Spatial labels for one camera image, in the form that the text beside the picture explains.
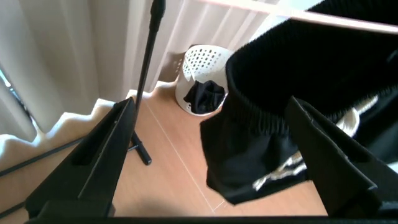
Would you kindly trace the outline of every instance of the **orange floor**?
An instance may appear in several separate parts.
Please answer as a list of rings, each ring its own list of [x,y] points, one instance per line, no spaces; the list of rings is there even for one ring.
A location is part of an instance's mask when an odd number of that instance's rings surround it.
[[[203,119],[179,108],[170,85],[158,87],[143,100],[136,131],[152,156],[152,164],[145,166],[135,151],[127,154],[114,195],[116,216],[326,214],[311,182],[235,207],[225,202],[205,184],[206,162],[199,135]],[[70,150],[52,156],[56,158],[53,161],[60,162]],[[26,212],[19,210],[0,223],[26,219]]]

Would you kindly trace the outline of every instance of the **white plastic basket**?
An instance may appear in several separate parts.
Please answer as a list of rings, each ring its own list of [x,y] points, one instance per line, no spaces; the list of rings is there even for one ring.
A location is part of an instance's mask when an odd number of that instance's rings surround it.
[[[205,83],[212,80],[217,85],[222,86],[227,93],[228,88],[224,67],[231,55],[232,51],[214,45],[196,45],[187,50],[175,89],[177,103],[183,110],[196,116],[211,114],[193,113],[191,104],[187,103],[184,97],[195,84],[195,81]]]

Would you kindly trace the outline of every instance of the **black metal stand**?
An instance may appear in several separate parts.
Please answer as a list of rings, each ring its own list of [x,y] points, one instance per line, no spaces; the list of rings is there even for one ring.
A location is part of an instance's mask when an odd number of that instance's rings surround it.
[[[148,40],[147,40],[147,45],[145,48],[144,60],[142,62],[141,75],[139,77],[139,84],[138,84],[138,90],[137,90],[137,98],[136,98],[136,102],[135,102],[136,110],[134,112],[134,116],[133,116],[133,120],[132,120],[133,134],[131,136],[131,143],[133,144],[133,146],[128,149],[128,151],[137,149],[137,152],[145,165],[151,164],[152,159],[150,158],[150,155],[148,154],[144,145],[142,144],[141,140],[139,139],[139,137],[135,131],[135,128],[136,128],[136,123],[137,123],[139,107],[140,107],[141,100],[142,100],[142,94],[144,92],[145,81],[147,79],[150,58],[152,57],[152,52],[154,50],[157,31],[159,30],[160,22],[164,15],[164,11],[165,11],[165,0],[153,0],[152,7],[150,9],[151,17],[150,17],[150,23],[149,23]]]

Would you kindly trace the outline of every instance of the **white rod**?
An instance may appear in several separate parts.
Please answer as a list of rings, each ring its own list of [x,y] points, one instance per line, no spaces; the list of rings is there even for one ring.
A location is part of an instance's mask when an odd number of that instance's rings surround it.
[[[377,22],[367,22],[356,19],[348,19],[338,16],[330,16],[317,12],[307,12],[289,7],[278,6],[275,4],[263,3],[253,0],[199,0],[210,4],[217,4],[228,7],[236,7],[266,14],[276,14],[278,16],[290,17],[292,19],[323,24],[328,26],[345,27],[350,29],[367,30],[372,32],[382,32],[387,34],[398,34],[398,26],[381,24]]]

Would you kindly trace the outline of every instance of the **beige curtain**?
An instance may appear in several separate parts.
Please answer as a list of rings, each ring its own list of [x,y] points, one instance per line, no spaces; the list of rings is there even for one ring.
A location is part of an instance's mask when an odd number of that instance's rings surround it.
[[[43,132],[50,131],[64,112],[89,114],[98,98],[119,101],[137,88],[151,3],[0,1],[0,69]],[[152,91],[159,79],[174,81],[190,46],[212,44],[235,50],[265,18],[194,0],[168,0],[145,90]],[[0,118],[9,121],[0,126],[0,134],[31,141],[35,130],[29,119],[22,118],[15,101],[6,100],[7,94],[0,97]]]

